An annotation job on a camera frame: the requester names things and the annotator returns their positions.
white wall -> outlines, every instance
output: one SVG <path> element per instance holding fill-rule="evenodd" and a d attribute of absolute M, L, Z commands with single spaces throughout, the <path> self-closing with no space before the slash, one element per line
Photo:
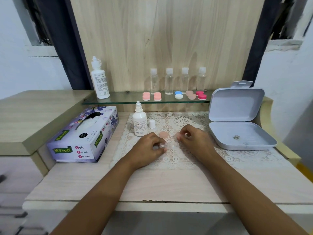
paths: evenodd
<path fill-rule="evenodd" d="M 264 54 L 255 87 L 274 100 L 277 135 L 313 170 L 313 24 L 300 50 Z"/>
<path fill-rule="evenodd" d="M 13 1 L 0 0 L 0 99 L 25 90 L 72 89 L 58 57 L 30 58 L 26 45 Z"/>

wooden desk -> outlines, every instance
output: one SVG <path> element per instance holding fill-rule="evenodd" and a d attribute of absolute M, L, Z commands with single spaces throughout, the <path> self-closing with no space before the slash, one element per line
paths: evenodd
<path fill-rule="evenodd" d="M 23 209 L 37 219 L 41 219 L 47 231 L 51 231 L 67 211 L 71 210 L 108 172 L 128 115 L 127 112 L 119 113 L 119 125 L 98 163 L 57 163 L 26 198 Z M 313 184 L 295 167 L 263 170 L 238 169 L 237 171 L 286 213 L 295 216 L 293 218 L 296 221 L 298 219 L 297 222 L 300 224 L 304 220 L 303 216 L 305 216 L 305 221 L 313 219 Z M 171 220 L 173 224 L 178 223 L 177 219 L 181 220 L 180 227 L 184 227 L 182 224 L 190 224 L 197 217 L 190 217 L 190 214 L 197 212 L 202 214 L 199 217 L 200 220 L 210 219 L 209 223 L 197 224 L 199 234 L 202 230 L 219 231 L 214 229 L 217 229 L 216 224 L 221 221 L 235 223 L 239 231 L 244 231 L 238 218 L 235 215 L 228 215 L 233 210 L 227 204 L 226 198 L 210 173 L 201 168 L 196 170 L 136 171 L 128 181 L 116 210 L 121 212 L 112 218 L 105 230 L 109 234 L 110 232 L 126 234 L 129 231 L 132 231 L 130 234 L 140 234 L 141 231 L 144 231 L 144 221 L 147 217 L 154 220 L 154 222 L 149 222 L 149 224 L 152 223 L 151 226 L 154 226 L 156 218 L 158 218 L 158 222 L 161 222 L 159 213 L 162 214 L 161 217 L 166 215 L 166 219 Z M 181 214 L 167 217 L 169 214 L 164 214 L 164 212 L 169 214 L 181 212 Z M 139 216 L 140 219 L 132 221 L 134 216 Z M 51 217 L 55 220 L 54 224 L 51 224 Z M 116 224 L 122 223 L 122 221 L 125 223 L 123 224 L 125 230 L 117 229 L 121 224 L 119 226 Z M 313 228 L 310 227 L 313 225 L 301 225 L 308 231 Z M 171 234 L 178 234 L 178 230 L 171 230 L 174 228 L 168 227 L 167 229 L 166 231 L 173 232 Z"/>

white lace tablecloth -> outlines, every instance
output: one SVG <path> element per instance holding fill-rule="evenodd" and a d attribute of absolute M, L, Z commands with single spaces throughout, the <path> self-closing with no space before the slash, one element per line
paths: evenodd
<path fill-rule="evenodd" d="M 161 131 L 167 131 L 169 136 L 165 139 L 167 143 L 173 142 L 174 135 L 179 132 L 183 126 L 190 124 L 202 130 L 208 130 L 209 119 L 206 111 L 190 112 L 148 112 L 148 122 L 154 119 L 156 127 L 149 129 L 148 132 L 155 132 L 157 135 Z M 129 150 L 135 145 L 140 137 L 134 134 L 134 124 L 132 114 L 126 123 L 123 135 L 117 146 L 117 150 L 110 164 L 112 168 Z M 141 170 L 166 170 L 166 169 L 196 169 L 200 162 L 182 145 L 178 150 L 168 150 L 150 165 L 141 168 Z M 234 168 L 275 168 L 292 167 L 281 154 L 274 148 L 270 150 L 259 151 L 235 151 L 225 150 L 215 145 L 215 149 L 226 162 Z"/>

